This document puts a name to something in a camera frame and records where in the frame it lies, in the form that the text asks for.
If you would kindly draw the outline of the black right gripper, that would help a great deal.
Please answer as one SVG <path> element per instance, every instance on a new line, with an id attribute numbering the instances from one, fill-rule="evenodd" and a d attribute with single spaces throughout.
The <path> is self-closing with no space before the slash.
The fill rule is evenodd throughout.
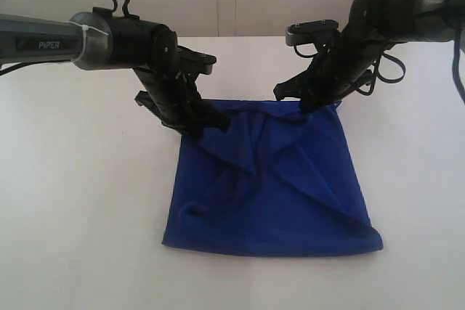
<path id="1" fill-rule="evenodd" d="M 325 105 L 338 102 L 370 83 L 370 69 L 381 55 L 381 42 L 361 40 L 343 30 L 330 49 L 316 57 L 308 70 L 275 85 L 277 101 L 300 99 L 301 113 L 314 113 Z"/>

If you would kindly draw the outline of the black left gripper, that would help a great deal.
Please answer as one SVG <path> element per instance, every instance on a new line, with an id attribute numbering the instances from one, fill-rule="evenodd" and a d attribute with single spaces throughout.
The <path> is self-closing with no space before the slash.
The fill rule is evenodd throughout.
<path id="1" fill-rule="evenodd" d="M 229 117 L 208 101 L 196 104 L 197 120 L 195 119 L 192 108 L 187 103 L 185 88 L 179 85 L 178 80 L 146 68 L 135 68 L 134 73 L 145 87 L 144 91 L 139 91 L 136 95 L 135 102 L 154 114 L 164 127 L 194 141 L 202 138 L 204 128 L 228 131 Z"/>

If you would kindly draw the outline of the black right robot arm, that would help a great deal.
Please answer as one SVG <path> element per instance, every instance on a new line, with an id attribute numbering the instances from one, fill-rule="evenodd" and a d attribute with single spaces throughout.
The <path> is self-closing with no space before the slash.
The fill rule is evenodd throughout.
<path id="1" fill-rule="evenodd" d="M 387 52 L 408 42 L 454 43 L 453 81 L 464 95 L 458 72 L 464 0 L 354 0 L 343 29 L 335 20 L 297 23 L 287 27 L 286 44 L 294 49 L 311 44 L 309 67 L 273 89 L 276 100 L 296 98 L 303 113 L 343 100 L 353 92 L 373 93 L 377 81 L 398 83 L 380 71 L 382 59 L 406 68 Z"/>

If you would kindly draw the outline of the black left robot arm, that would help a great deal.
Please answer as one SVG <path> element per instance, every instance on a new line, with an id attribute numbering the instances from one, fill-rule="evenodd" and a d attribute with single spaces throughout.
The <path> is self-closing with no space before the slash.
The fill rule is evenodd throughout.
<path id="1" fill-rule="evenodd" d="M 72 63 L 81 70 L 133 70 L 143 85 L 135 97 L 161 123 L 201 138 L 204 129 L 226 132 L 227 115 L 198 92 L 217 59 L 178 44 L 168 26 L 109 9 L 79 12 L 67 22 L 1 16 L 1 74 L 31 65 Z"/>

